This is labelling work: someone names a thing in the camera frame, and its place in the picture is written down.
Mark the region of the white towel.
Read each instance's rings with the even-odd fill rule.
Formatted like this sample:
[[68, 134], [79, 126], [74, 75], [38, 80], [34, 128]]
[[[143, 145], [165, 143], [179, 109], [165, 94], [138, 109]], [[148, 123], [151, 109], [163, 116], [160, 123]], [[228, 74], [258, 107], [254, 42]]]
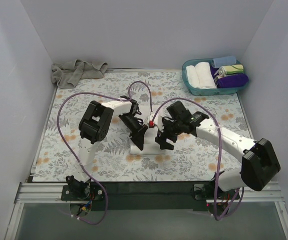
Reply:
[[199, 62], [195, 66], [201, 89], [215, 89], [216, 85], [208, 62]]
[[200, 88], [200, 82], [199, 82], [199, 78], [195, 69], [195, 66], [193, 65], [188, 65], [186, 67], [186, 74], [187, 74], [187, 79], [189, 84], [196, 89]]
[[[146, 119], [150, 114], [155, 114], [156, 110], [159, 108], [158, 105], [153, 105], [153, 112], [150, 111], [149, 105], [139, 105], [139, 110], [141, 114], [135, 114], [135, 117], [142, 119], [143, 123], [146, 124]], [[130, 154], [131, 155], [164, 155], [167, 150], [161, 150], [159, 144], [155, 142], [157, 136], [158, 128], [148, 128], [144, 136], [144, 149], [139, 150], [136, 145], [130, 141]]]

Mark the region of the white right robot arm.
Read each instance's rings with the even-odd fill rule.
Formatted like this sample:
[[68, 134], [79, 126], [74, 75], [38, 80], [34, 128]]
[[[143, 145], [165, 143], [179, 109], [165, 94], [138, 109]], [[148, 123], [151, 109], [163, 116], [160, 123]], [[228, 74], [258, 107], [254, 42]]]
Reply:
[[239, 169], [218, 170], [211, 179], [211, 195], [223, 198], [230, 190], [248, 187], [261, 191], [281, 170], [272, 143], [261, 138], [254, 140], [243, 137], [224, 127], [210, 113], [191, 113], [178, 100], [167, 107], [169, 117], [159, 116], [156, 111], [149, 120], [149, 127], [157, 127], [155, 142], [162, 150], [173, 150], [178, 136], [182, 133], [206, 140], [219, 147], [219, 155], [226, 151], [240, 163]]

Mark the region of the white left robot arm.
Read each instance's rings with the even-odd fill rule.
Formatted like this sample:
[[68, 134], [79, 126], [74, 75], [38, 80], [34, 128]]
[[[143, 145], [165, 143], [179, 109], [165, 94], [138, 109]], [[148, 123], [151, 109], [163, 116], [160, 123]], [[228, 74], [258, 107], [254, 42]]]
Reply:
[[127, 96], [104, 103], [97, 101], [89, 103], [79, 123], [81, 147], [78, 153], [78, 166], [72, 175], [66, 177], [69, 191], [77, 199], [85, 200], [90, 194], [87, 183], [90, 177], [85, 170], [90, 167], [99, 143], [106, 137], [114, 117], [118, 117], [130, 130], [132, 143], [140, 150], [144, 148], [144, 135], [148, 126], [142, 119], [135, 117], [140, 114], [138, 103]]

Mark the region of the floral patterned table mat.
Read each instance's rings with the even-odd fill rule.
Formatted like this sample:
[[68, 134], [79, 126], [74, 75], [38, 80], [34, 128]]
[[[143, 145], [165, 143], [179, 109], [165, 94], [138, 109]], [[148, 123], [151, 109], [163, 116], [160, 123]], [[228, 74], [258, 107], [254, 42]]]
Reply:
[[[108, 72], [101, 79], [85, 79], [68, 90], [57, 89], [31, 174], [34, 182], [64, 182], [78, 163], [81, 146], [78, 125], [89, 102], [131, 95], [140, 105], [163, 104], [182, 97], [191, 112], [210, 111], [222, 127], [251, 137], [237, 94], [194, 96], [180, 71]], [[130, 154], [129, 130], [115, 117], [99, 143], [89, 173], [99, 181], [209, 180], [216, 169], [232, 170], [239, 161], [227, 152], [218, 154], [212, 143], [181, 134], [174, 150], [161, 155]]]

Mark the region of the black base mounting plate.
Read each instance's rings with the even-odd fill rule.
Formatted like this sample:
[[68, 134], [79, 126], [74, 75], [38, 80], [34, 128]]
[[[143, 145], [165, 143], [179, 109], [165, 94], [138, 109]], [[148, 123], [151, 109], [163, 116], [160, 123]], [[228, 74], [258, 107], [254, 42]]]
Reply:
[[[207, 200], [213, 200], [214, 190], [209, 181], [104, 181], [108, 194], [108, 210], [193, 210], [207, 211]], [[105, 209], [105, 195], [98, 193], [100, 186], [90, 183], [89, 196], [78, 199], [62, 188], [61, 200], [88, 201], [92, 198], [92, 211]]]

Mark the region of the teal plastic basket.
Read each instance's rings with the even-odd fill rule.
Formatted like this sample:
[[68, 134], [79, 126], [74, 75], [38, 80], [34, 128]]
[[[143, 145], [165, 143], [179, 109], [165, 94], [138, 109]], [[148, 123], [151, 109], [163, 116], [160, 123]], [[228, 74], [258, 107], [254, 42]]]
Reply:
[[195, 66], [199, 62], [207, 62], [211, 64], [211, 58], [191, 59], [182, 65], [181, 73], [182, 80], [188, 91], [194, 96], [215, 96], [215, 95], [230, 95], [245, 89], [249, 84], [249, 78], [244, 73], [237, 75], [229, 75], [213, 81], [215, 88], [194, 88], [188, 81], [186, 68]]

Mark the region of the rolled green striped towel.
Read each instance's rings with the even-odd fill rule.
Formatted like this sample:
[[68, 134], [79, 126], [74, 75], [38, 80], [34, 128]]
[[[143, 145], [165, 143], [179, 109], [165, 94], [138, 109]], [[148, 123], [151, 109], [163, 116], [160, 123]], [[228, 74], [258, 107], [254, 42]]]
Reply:
[[224, 65], [221, 66], [216, 72], [215, 76], [225, 77], [227, 75], [240, 74], [244, 73], [244, 67], [242, 64], [234, 64], [234, 65]]

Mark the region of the rolled light blue towel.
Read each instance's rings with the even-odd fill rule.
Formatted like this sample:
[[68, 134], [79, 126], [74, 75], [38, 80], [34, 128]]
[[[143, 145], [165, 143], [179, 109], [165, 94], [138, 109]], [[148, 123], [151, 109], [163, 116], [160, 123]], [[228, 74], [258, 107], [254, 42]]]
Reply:
[[225, 57], [218, 57], [213, 58], [211, 61], [211, 66], [215, 69], [219, 69], [222, 66], [229, 66], [236, 64], [237, 60], [235, 56], [225, 56]]

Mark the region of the rolled purple towel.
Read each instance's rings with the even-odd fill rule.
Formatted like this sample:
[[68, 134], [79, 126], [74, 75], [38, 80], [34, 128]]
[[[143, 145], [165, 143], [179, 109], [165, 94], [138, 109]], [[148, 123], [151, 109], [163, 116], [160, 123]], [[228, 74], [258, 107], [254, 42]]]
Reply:
[[245, 73], [238, 73], [234, 75], [227, 75], [225, 77], [221, 77], [219, 75], [214, 77], [215, 85], [218, 88], [239, 88], [245, 86], [249, 82], [249, 78]]

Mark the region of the crumpled grey towel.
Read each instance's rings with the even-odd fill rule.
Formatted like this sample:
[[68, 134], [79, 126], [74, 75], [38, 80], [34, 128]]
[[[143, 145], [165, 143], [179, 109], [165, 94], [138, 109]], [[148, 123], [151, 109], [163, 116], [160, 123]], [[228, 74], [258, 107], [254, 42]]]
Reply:
[[87, 62], [76, 59], [63, 64], [52, 64], [51, 82], [60, 89], [73, 89], [80, 80], [101, 79], [108, 68], [108, 63]]

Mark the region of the aluminium frame rail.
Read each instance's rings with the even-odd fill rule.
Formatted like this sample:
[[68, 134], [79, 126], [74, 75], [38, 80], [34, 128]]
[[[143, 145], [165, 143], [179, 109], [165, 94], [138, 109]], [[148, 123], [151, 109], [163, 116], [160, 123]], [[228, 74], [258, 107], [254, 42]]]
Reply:
[[288, 214], [276, 182], [246, 189], [229, 217], [216, 221], [202, 182], [105, 182], [109, 200], [91, 184], [85, 216], [73, 218], [86, 198], [66, 183], [22, 183], [6, 231], [8, 240], [288, 240]]

